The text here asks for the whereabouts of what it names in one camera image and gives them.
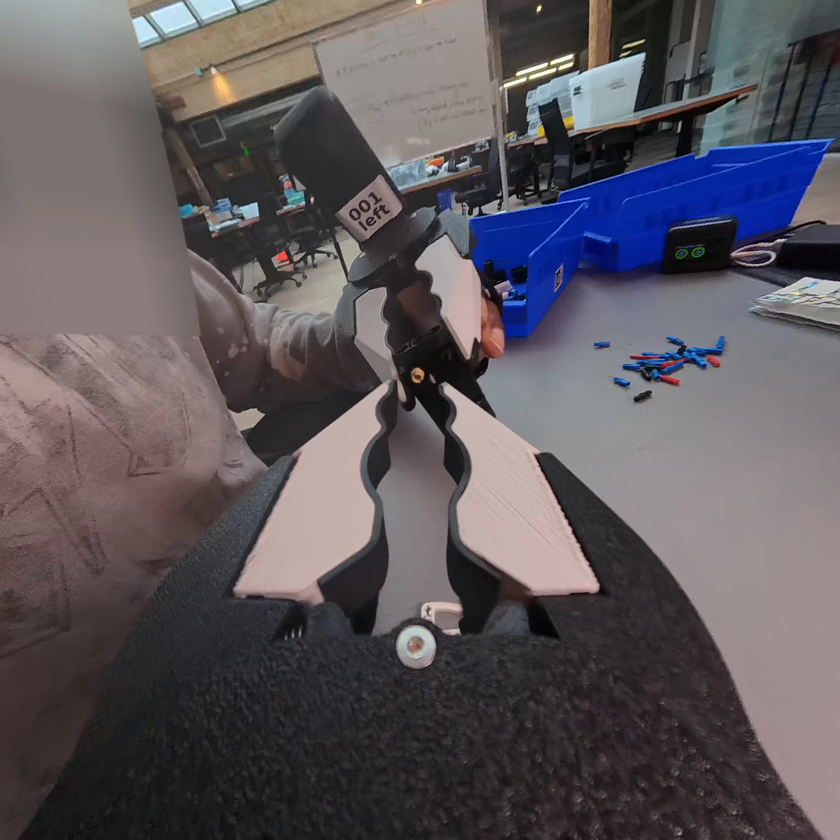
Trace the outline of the white curved panel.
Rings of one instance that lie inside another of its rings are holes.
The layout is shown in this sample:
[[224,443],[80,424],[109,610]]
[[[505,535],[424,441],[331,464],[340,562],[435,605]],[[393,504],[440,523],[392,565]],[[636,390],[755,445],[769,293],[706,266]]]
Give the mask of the white curved panel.
[[463,607],[460,603],[424,602],[419,609],[422,620],[431,623],[445,635],[459,636]]

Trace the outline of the wooden pillar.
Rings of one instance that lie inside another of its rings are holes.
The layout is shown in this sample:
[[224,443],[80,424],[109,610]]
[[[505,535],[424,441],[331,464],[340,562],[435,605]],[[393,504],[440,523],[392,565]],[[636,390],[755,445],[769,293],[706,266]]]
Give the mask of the wooden pillar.
[[612,60],[613,1],[588,1],[587,68],[601,67]]

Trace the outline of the folded paper booklet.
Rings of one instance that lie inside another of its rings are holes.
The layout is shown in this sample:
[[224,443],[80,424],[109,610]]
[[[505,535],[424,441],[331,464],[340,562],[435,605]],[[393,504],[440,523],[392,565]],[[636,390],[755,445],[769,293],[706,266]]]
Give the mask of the folded paper booklet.
[[839,281],[804,277],[752,302],[749,311],[771,319],[839,331]]

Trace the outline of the person's left hand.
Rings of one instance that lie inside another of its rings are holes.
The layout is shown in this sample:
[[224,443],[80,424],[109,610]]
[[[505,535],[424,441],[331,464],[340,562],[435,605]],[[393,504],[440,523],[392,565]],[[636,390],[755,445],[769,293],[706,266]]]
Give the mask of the person's left hand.
[[488,290],[482,291],[479,342],[483,358],[495,360],[505,351],[506,337],[501,312],[490,298]]

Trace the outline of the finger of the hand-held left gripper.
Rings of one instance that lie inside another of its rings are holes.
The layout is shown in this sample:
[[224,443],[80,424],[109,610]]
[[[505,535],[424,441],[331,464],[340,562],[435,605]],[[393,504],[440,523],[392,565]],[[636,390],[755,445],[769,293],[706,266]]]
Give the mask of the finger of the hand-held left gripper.
[[398,379],[383,311],[387,290],[365,290],[353,301],[353,342],[381,382]]
[[482,285],[472,261],[444,234],[420,255],[416,268],[429,280],[439,316],[463,361],[478,361]]

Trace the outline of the whiteboard on stand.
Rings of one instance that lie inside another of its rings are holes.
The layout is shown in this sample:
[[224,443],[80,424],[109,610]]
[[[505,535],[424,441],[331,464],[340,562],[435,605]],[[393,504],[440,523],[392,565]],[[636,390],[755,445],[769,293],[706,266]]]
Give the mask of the whiteboard on stand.
[[487,2],[421,3],[313,48],[322,82],[386,169],[503,143]]

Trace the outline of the cluttered background table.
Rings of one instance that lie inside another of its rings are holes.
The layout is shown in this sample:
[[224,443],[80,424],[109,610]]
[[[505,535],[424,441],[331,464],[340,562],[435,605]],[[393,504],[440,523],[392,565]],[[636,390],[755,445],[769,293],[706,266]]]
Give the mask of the cluttered background table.
[[182,216],[188,249],[225,269],[256,261],[257,202],[239,206],[224,199],[213,207],[190,208],[192,213]]

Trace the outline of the black device with green display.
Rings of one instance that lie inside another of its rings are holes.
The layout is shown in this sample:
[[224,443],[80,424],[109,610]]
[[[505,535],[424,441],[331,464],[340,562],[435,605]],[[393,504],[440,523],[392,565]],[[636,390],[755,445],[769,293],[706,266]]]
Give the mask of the black device with green display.
[[726,270],[738,230],[739,221],[732,215],[672,223],[665,234],[661,273],[683,275]]

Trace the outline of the rack of storage drawers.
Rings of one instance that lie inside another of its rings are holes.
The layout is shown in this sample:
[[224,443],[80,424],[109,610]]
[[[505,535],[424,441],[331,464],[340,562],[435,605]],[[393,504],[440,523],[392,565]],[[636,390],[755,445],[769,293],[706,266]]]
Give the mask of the rack of storage drawers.
[[757,142],[831,140],[839,148],[839,31],[789,44],[763,87],[755,115]]

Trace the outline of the black power adapter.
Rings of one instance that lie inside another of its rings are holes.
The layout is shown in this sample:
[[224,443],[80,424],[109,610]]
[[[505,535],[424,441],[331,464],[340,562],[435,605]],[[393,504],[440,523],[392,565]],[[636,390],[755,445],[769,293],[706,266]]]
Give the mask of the black power adapter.
[[789,270],[839,272],[839,224],[809,224],[784,238],[775,264]]

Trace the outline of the black office chair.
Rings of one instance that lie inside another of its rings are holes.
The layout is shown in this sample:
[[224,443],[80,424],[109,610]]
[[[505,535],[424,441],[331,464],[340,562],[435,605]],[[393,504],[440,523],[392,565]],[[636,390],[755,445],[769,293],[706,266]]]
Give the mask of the black office chair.
[[263,191],[257,198],[257,207],[258,221],[253,226],[256,260],[265,277],[255,287],[255,294],[259,301],[268,302],[271,293],[289,280],[300,288],[301,281],[307,278],[307,274],[303,269],[294,266],[288,256],[286,262],[290,268],[283,269],[275,265],[275,258],[287,254],[289,247],[287,236],[280,230],[277,196],[269,190]]
[[340,246],[331,223],[315,204],[309,190],[303,190],[304,201],[299,210],[287,217],[290,240],[297,246],[292,258],[294,266],[317,266],[318,256],[333,257],[346,270]]
[[561,193],[625,172],[634,158],[635,134],[630,129],[599,133],[593,138],[569,135],[558,99],[539,105],[551,155],[547,189]]

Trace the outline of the blue plastic bin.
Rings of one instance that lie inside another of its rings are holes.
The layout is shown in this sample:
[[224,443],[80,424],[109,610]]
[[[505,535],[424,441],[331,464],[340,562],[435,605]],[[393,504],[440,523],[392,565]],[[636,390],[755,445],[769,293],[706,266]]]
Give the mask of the blue plastic bin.
[[833,140],[718,147],[559,195],[588,202],[581,256],[610,271],[660,262],[669,225],[733,216],[738,238],[785,228]]

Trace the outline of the person's left forearm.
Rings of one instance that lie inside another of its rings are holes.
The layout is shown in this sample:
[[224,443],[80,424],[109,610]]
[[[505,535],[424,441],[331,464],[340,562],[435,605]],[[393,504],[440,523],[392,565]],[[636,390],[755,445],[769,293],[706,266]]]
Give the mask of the person's left forearm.
[[343,316],[254,302],[216,267],[188,250],[199,340],[234,413],[277,413],[381,383]]

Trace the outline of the black toy brick assembly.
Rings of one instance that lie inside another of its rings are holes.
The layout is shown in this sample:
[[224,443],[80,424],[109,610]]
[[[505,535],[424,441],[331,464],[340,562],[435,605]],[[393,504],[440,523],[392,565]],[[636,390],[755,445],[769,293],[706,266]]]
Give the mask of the black toy brick assembly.
[[420,283],[397,294],[389,336],[396,342],[393,359],[406,388],[407,410],[420,403],[444,429],[450,410],[440,387],[450,384],[489,415],[496,415],[478,383],[487,372],[489,356],[483,350],[463,356],[435,297]]

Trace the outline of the wooden background table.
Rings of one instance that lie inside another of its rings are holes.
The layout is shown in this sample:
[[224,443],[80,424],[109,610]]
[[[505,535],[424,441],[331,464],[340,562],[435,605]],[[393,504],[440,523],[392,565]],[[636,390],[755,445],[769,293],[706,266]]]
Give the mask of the wooden background table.
[[[678,133],[676,155],[680,157],[691,152],[694,125],[698,117],[708,115],[710,112],[714,112],[730,102],[739,102],[747,98],[751,93],[756,91],[757,88],[757,85],[748,85],[724,92],[708,93],[704,96],[688,98],[685,100],[674,101],[660,104],[652,108],[647,108],[631,114],[628,118],[598,126],[595,129],[585,129],[581,131],[568,129],[568,131],[570,137],[574,139],[590,139],[597,133],[606,139],[608,136],[607,133],[619,130],[631,130],[636,135],[637,130],[642,129],[650,123],[679,123],[680,129]],[[546,140],[545,135],[542,138],[537,139],[508,141],[505,144],[505,150],[512,151],[519,147],[523,148],[526,146],[548,146],[547,142],[548,141]]]

